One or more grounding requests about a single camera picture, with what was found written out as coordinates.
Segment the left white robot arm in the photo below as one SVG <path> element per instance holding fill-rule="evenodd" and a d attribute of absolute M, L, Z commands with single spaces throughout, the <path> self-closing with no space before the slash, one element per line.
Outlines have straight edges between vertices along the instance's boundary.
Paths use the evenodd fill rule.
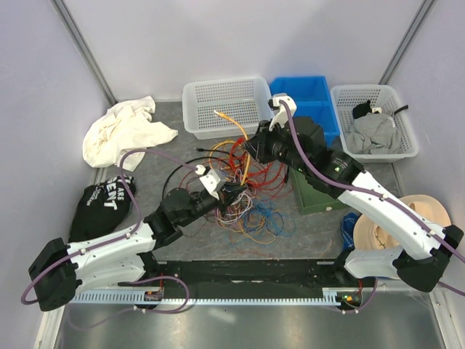
<path fill-rule="evenodd" d="M 219 169 L 179 162 L 194 171 L 202 190 L 169 191 L 159 207 L 124 230 L 101 236 L 82 235 L 80 241 L 49 241 L 28 269 L 31 283 L 21 302 L 47 312 L 68 304 L 77 294 L 118 283 L 151 286 L 159 278 L 153 250 L 182 236 L 181 229 L 209 212 L 227 211 L 246 186 L 227 179 Z"/>

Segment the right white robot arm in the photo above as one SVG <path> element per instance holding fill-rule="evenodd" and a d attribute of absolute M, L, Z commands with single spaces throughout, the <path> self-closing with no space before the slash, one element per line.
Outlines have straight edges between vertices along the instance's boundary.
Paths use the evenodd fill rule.
<path fill-rule="evenodd" d="M 342 252 L 332 270 L 334 281 L 349 286 L 367 277 L 394 278 L 420 292 L 441 285 L 451 257 L 464 259 L 457 250 L 463 231 L 421 216 L 353 157 L 328 148 L 323 129 L 310 117 L 296 117 L 296 104 L 288 95 L 276 95 L 268 104 L 274 115 L 245 141 L 248 154 L 261 164 L 285 164 L 315 190 L 364 214 L 398 242 L 387 249 L 352 247 Z"/>

